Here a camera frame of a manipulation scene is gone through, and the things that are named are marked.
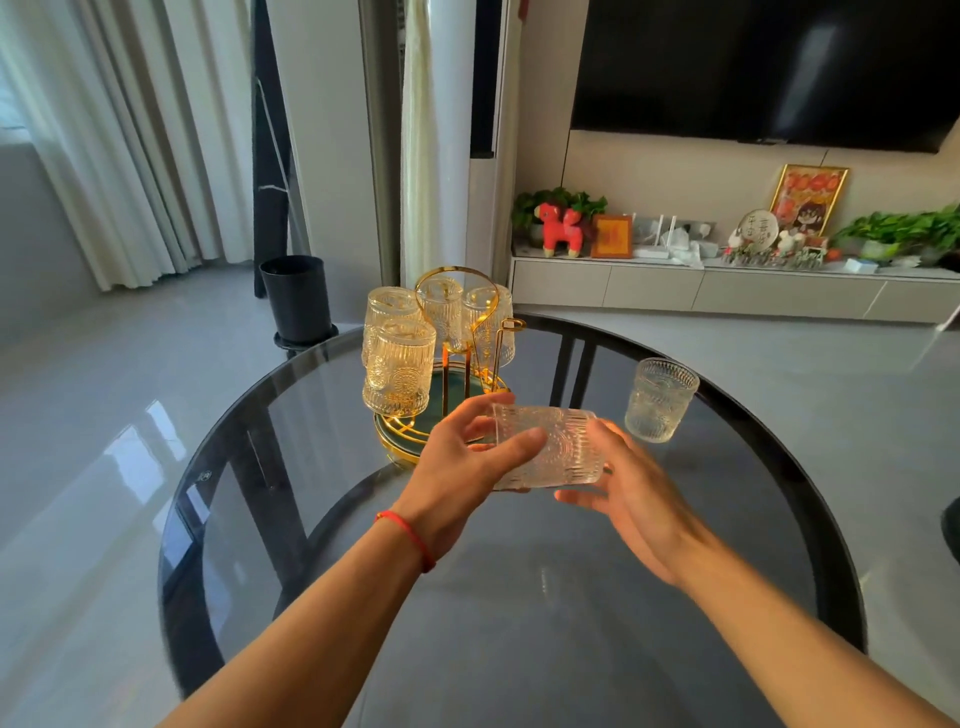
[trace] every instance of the left hand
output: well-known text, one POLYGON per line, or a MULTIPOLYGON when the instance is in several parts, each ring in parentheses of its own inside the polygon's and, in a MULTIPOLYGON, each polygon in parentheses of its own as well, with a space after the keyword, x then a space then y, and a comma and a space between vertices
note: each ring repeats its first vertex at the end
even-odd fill
POLYGON ((513 404, 512 392, 471 397, 430 433, 420 462, 391 510, 410 523, 435 559, 453 548, 467 518, 493 486, 532 460, 546 444, 542 427, 528 429, 495 447, 467 444, 493 431, 494 404, 513 404))

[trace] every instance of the tv cabinet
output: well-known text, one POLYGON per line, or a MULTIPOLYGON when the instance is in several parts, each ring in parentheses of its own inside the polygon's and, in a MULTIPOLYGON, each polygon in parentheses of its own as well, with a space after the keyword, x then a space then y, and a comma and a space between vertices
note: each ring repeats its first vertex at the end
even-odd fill
POLYGON ((859 319, 945 326, 960 309, 960 275, 887 268, 872 275, 738 268, 718 259, 703 270, 667 261, 546 258, 514 245, 516 304, 859 319))

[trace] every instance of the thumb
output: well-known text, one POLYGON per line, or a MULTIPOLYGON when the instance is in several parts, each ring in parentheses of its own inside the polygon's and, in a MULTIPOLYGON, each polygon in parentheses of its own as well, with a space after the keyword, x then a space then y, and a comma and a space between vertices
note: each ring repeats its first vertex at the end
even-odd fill
POLYGON ((630 450, 630 446, 601 420, 590 420, 587 423, 587 438, 614 468, 636 462, 636 456, 630 450))
POLYGON ((546 430, 534 427, 514 435, 505 443, 481 453, 497 482, 514 468, 533 460, 546 445, 546 430))

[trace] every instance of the white pillar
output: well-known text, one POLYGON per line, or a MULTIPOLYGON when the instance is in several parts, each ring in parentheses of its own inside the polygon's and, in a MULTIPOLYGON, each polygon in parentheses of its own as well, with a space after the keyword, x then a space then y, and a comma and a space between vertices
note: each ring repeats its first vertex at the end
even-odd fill
POLYGON ((428 0, 442 265, 467 263, 476 0, 428 0))

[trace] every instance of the drinking glass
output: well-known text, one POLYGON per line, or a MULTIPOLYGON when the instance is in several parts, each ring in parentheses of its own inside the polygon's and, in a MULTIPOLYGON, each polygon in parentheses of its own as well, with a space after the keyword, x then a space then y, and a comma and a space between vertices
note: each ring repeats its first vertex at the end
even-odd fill
POLYGON ((700 378, 675 361, 644 359, 636 365, 627 429, 649 443, 665 443, 673 437, 699 386, 700 378))
MULTIPOLYGON (((514 300, 510 289, 496 286, 498 302, 496 310, 477 326, 477 322, 487 313, 493 303, 493 286, 482 285, 464 292, 464 339, 476 344, 473 364, 474 370, 482 377, 485 372, 493 371, 493 352, 496 344, 496 332, 504 319, 514 317, 514 300)), ((500 344, 500 366, 505 366, 514 360, 516 345, 514 335, 510 331, 503 332, 500 344)))
POLYGON ((496 490, 595 483, 603 474, 603 455, 587 439, 587 423, 596 418, 592 412, 495 404, 493 418, 498 445, 531 427, 547 432, 546 445, 537 457, 507 473, 496 490))
POLYGON ((360 361, 365 367, 370 357, 371 328, 382 326, 390 318, 422 318, 417 294, 408 288, 392 285, 374 288, 367 294, 367 316, 363 322, 363 348, 360 350, 360 361))
POLYGON ((450 276, 431 276, 417 289, 423 316, 437 330, 437 344, 444 341, 452 352, 462 352, 464 287, 450 276))
POLYGON ((414 417, 426 409, 437 331, 424 321, 387 319, 371 327, 363 403, 384 417, 414 417))

